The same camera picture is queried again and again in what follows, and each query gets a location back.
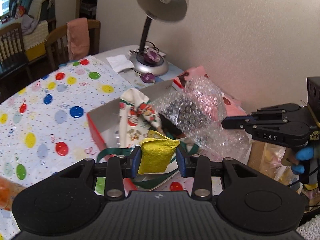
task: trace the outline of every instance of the silver lamp base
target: silver lamp base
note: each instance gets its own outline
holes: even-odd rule
[[[151,65],[147,63],[143,59],[143,56],[139,54],[132,54],[129,60],[134,65],[133,70],[140,74],[152,73],[155,76],[161,76],[163,74],[166,74],[167,71],[169,70],[168,62],[163,57],[161,57],[160,62],[158,62],[156,65]]]

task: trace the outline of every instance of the yellow sponge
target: yellow sponge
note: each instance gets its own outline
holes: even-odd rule
[[[139,174],[165,172],[180,141],[149,130],[148,138],[140,142],[142,156]]]

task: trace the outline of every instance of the black chair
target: black chair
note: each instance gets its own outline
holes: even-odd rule
[[[6,82],[9,76],[27,71],[30,83],[33,81],[20,23],[13,23],[0,29],[0,57],[0,94],[6,99],[10,96]]]

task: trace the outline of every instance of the hand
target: hand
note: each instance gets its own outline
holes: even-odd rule
[[[314,152],[313,145],[308,145],[296,153],[295,159],[297,161],[307,161],[307,160],[311,160],[314,157],[314,155],[315,155],[315,152]],[[303,174],[304,166],[302,164],[298,164],[298,165],[292,164],[291,170],[293,174],[296,174],[296,175]]]

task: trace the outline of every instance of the white tissue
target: white tissue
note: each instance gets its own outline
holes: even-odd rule
[[[125,69],[134,68],[133,63],[130,60],[127,60],[127,58],[123,54],[114,57],[107,57],[107,60],[111,65],[112,69],[117,73]]]

